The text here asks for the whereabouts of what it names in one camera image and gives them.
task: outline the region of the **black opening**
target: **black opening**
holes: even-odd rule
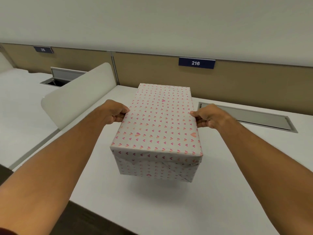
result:
[[[66,83],[69,83],[70,81],[67,80],[60,80],[60,79],[53,79],[51,82],[48,82],[46,84],[52,85],[52,86],[64,86]]]

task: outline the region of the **blue sign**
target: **blue sign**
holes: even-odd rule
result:
[[[214,69],[215,60],[179,58],[179,66]]]
[[[47,54],[52,54],[53,53],[51,47],[34,46],[34,48],[39,53],[47,53]]]

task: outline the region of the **person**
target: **person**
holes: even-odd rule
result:
[[[18,235],[49,234],[106,124],[129,109],[107,100],[26,161],[0,186],[0,227]],[[190,114],[216,129],[268,218],[282,235],[313,234],[313,173],[214,104]]]

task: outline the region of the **wrapping paper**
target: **wrapping paper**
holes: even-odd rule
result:
[[[190,88],[143,84],[110,146],[125,175],[192,182],[202,150]]]

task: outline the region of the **white desk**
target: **white desk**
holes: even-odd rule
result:
[[[135,92],[136,88],[115,87],[48,143],[107,99],[130,105]],[[193,101],[195,107],[201,101],[289,116],[299,133],[244,125],[313,170],[312,116],[198,98]],[[140,235],[278,234],[216,130],[199,129],[204,157],[193,182],[184,183],[120,175],[109,149],[118,128],[118,123],[104,127],[71,201]]]
[[[0,74],[1,165],[13,169],[23,155],[57,130],[40,106],[41,99],[56,89],[40,84],[49,78],[50,74],[22,69]]]

